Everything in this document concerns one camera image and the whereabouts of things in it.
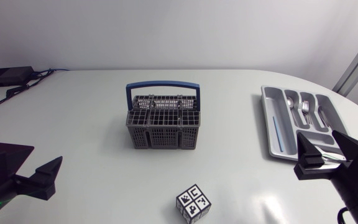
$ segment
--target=black cable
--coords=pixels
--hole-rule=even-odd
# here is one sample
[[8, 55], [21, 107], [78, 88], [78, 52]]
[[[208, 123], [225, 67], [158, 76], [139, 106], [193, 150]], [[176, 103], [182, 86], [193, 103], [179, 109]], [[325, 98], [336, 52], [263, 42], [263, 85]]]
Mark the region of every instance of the black cable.
[[35, 83], [33, 83], [31, 85], [26, 85], [25, 88], [22, 88], [22, 90], [20, 90], [20, 91], [17, 91], [17, 92], [13, 91], [13, 92], [10, 92], [9, 94], [7, 92], [7, 96], [4, 99], [0, 100], [0, 104], [5, 102], [5, 101], [7, 101], [7, 100], [9, 100], [9, 99], [11, 99], [12, 97], [14, 97], [14, 96], [16, 96], [18, 94], [26, 91], [26, 90], [38, 85], [38, 83], [40, 83], [43, 79], [47, 78], [48, 76], [50, 76], [51, 74], [53, 74], [57, 70], [65, 70], [65, 69], [48, 69], [48, 70], [45, 70], [45, 71], [42, 71], [42, 72], [37, 72], [36, 75], [38, 76], [38, 81], [36, 81]]
[[343, 219], [343, 213], [349, 211], [346, 207], [340, 209], [340, 211], [338, 212], [338, 216], [337, 216], [337, 220], [338, 220], [338, 224], [346, 224], [345, 220]]

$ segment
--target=aruco marker cube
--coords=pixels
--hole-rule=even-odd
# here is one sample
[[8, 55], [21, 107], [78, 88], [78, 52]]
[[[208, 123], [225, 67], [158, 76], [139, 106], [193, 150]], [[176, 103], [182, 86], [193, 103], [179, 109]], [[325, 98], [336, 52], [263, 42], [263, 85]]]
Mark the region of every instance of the aruco marker cube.
[[195, 184], [177, 196], [177, 208], [188, 224], [197, 222], [211, 208], [211, 202]]

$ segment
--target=white table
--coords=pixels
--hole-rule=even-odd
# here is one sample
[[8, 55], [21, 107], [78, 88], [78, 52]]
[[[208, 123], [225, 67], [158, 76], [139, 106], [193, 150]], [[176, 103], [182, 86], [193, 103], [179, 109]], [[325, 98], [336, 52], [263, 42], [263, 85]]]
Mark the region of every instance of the white table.
[[[135, 150], [125, 86], [178, 80], [201, 87], [197, 147]], [[56, 194], [18, 196], [0, 223], [185, 223], [175, 197], [194, 183], [212, 203], [202, 223], [336, 223], [344, 203], [327, 180], [299, 181], [294, 162], [268, 154], [261, 85], [329, 95], [358, 139], [358, 106], [314, 83], [256, 70], [57, 72], [0, 105], [0, 142], [35, 146], [18, 171], [63, 156]], [[9, 87], [0, 88], [0, 99]], [[192, 94], [143, 88], [136, 94]], [[347, 223], [353, 220], [345, 213]]]

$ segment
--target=dishwasher cutlery basket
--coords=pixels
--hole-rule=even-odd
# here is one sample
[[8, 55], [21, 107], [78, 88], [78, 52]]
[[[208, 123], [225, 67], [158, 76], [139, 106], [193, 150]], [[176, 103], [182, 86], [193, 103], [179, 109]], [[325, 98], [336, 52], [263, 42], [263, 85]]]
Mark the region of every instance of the dishwasher cutlery basket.
[[[135, 96], [131, 90], [175, 86], [196, 90], [196, 96]], [[200, 86], [176, 81], [149, 81], [126, 86], [126, 126], [136, 149], [194, 149], [200, 127]]]

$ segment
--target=cable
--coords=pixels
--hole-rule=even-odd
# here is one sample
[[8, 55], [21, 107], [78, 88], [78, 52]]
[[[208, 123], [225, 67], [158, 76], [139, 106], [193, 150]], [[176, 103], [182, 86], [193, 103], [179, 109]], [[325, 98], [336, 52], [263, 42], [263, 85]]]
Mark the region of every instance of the cable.
[[50, 71], [69, 71], [69, 69], [64, 69], [64, 68], [50, 68], [50, 69], [47, 69], [47, 70], [44, 70], [44, 71], [41, 71], [41, 72], [33, 72], [31, 75], [32, 76], [37, 76], [37, 75], [40, 75], [42, 73], [45, 73], [45, 72], [50, 72]]
[[340, 209], [340, 211], [338, 212], [338, 216], [337, 216], [337, 220], [338, 220], [338, 224], [346, 224], [345, 220], [343, 219], [343, 213], [349, 211], [346, 207]]
[[5, 102], [5, 101], [7, 101], [7, 100], [9, 100], [9, 99], [12, 98], [12, 97], [18, 95], [18, 94], [20, 94], [20, 93], [26, 91], [26, 90], [28, 90], [28, 89], [30, 89], [30, 88], [32, 88], [32, 87], [38, 85], [38, 83], [40, 83], [44, 78], [47, 78], [48, 76], [50, 76], [51, 74], [53, 74], [53, 73], [54, 73], [55, 71], [57, 71], [57, 70], [69, 71], [69, 70], [67, 70], [67, 69], [62, 69], [62, 68], [58, 68], [58, 69], [51, 69], [51, 68], [50, 68], [50, 69], [48, 69], [48, 70], [44, 70], [44, 71], [41, 71], [41, 72], [34, 72], [35, 75], [37, 75], [37, 78], [36, 78], [36, 79], [38, 79], [38, 81], [36, 81], [35, 83], [33, 83], [33, 84], [31, 84], [31, 85], [20, 86], [20, 87], [16, 87], [16, 88], [7, 90], [7, 92], [6, 92], [6, 97], [5, 97], [4, 99], [0, 100], [0, 104], [3, 103], [3, 102]]

